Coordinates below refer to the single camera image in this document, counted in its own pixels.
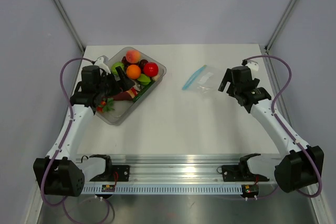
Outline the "dark purple plum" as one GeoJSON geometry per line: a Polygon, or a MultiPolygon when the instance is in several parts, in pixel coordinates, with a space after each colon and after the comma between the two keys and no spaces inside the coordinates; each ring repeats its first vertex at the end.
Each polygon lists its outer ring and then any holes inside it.
{"type": "Polygon", "coordinates": [[[144,68],[144,66],[148,63],[148,61],[146,59],[142,59],[140,62],[139,62],[139,67],[141,69],[144,68]]]}

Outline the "red apple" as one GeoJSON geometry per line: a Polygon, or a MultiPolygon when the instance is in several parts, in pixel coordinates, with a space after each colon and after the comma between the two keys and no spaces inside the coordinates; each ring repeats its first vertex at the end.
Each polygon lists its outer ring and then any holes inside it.
{"type": "Polygon", "coordinates": [[[147,62],[143,67],[143,73],[148,77],[154,77],[159,73],[159,67],[154,62],[147,62]]]}

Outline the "orange fruit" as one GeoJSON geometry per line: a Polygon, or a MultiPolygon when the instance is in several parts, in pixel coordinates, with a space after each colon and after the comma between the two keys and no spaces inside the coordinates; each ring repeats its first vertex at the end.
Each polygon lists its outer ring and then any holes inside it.
{"type": "Polygon", "coordinates": [[[141,76],[141,69],[137,65],[129,65],[126,70],[128,78],[136,80],[141,76]]]}

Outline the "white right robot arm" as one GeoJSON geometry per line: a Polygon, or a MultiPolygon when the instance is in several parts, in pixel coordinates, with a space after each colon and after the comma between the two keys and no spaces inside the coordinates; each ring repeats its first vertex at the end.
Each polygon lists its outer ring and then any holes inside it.
{"type": "Polygon", "coordinates": [[[266,158],[259,153],[245,155],[236,165],[223,165],[226,182],[268,182],[275,180],[286,193],[318,184],[322,189],[321,174],[324,152],[319,146],[310,146],[299,137],[281,114],[277,113],[270,94],[259,87],[251,69],[239,66],[227,69],[219,91],[227,94],[256,119],[274,142],[281,159],[266,158]]]}

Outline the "clear zip top bag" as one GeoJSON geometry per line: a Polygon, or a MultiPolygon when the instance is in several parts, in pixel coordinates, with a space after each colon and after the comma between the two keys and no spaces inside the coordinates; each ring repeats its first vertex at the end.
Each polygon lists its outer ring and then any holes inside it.
{"type": "Polygon", "coordinates": [[[182,87],[183,91],[210,96],[218,91],[225,70],[209,65],[203,65],[196,70],[182,87]]]}

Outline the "green lime fruit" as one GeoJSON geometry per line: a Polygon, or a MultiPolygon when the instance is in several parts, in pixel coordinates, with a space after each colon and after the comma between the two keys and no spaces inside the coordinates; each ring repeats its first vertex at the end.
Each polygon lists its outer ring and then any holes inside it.
{"type": "Polygon", "coordinates": [[[151,78],[146,76],[145,74],[140,74],[140,76],[137,78],[137,81],[141,85],[147,86],[151,82],[151,78]]]}

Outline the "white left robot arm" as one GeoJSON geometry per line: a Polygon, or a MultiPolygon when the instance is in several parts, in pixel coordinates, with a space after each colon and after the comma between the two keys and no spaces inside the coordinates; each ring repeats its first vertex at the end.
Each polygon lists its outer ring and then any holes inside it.
{"type": "Polygon", "coordinates": [[[67,118],[55,144],[46,157],[33,164],[41,194],[78,197],[87,182],[102,183],[96,196],[108,199],[116,191],[118,181],[129,180],[128,165],[113,165],[111,157],[93,154],[76,163],[77,150],[85,129],[92,121],[103,97],[112,89],[112,79],[99,66],[82,68],[70,99],[67,118]]]}

